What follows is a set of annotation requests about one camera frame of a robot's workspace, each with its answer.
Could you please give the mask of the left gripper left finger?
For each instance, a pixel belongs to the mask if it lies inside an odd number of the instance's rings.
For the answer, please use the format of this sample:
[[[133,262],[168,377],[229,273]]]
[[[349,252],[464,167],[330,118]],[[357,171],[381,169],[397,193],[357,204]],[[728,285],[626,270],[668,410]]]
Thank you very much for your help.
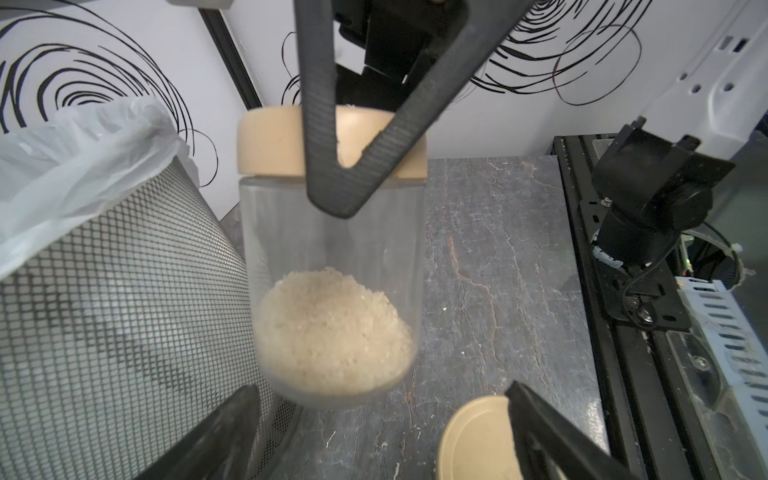
[[[255,385],[234,392],[140,479],[245,479],[260,421]]]

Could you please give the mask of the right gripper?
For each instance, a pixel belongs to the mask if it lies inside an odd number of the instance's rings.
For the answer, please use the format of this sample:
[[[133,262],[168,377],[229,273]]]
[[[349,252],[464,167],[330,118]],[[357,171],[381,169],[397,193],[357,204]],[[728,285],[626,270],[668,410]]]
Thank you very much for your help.
[[[353,217],[532,5],[295,2],[309,200],[331,216]],[[333,12],[342,38],[365,51],[360,73],[341,65],[335,70]],[[351,168],[338,160],[336,103],[397,111]]]

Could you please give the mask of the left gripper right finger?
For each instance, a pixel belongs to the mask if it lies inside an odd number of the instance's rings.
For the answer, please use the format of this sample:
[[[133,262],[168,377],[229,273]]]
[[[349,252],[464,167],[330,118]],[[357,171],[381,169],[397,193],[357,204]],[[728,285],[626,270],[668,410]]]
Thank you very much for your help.
[[[553,406],[521,382],[506,390],[514,448],[525,479],[632,479]]]

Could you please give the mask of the beige jar lid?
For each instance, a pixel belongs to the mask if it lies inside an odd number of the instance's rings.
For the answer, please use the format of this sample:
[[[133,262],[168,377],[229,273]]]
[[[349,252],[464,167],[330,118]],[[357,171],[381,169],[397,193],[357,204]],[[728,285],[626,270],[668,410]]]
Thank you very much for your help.
[[[393,117],[384,110],[336,108],[337,183],[347,181],[364,148]],[[306,179],[302,108],[285,105],[247,112],[238,124],[237,164],[245,176]]]

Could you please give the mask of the glass rice jar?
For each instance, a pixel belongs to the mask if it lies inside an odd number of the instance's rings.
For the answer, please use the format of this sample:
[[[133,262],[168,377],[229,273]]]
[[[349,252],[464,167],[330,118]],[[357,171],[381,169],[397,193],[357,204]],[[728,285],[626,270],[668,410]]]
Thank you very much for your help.
[[[306,179],[241,175],[253,336],[263,377],[307,408],[392,390],[421,339],[427,144],[349,219],[317,209]]]

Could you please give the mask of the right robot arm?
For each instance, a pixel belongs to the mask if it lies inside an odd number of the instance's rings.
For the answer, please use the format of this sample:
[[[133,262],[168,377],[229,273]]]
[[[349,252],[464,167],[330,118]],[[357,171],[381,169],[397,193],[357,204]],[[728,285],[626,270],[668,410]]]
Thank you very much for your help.
[[[309,200],[349,219],[401,164],[481,63],[536,9],[533,1],[466,1],[437,37],[430,67],[406,91],[391,120],[364,144],[357,162],[338,158],[334,1],[294,5]],[[767,5],[738,3],[701,55],[632,123],[596,164],[594,188],[612,202],[596,240],[597,257],[615,269],[653,272],[678,236],[699,226],[714,187],[765,113],[757,87],[767,71]]]

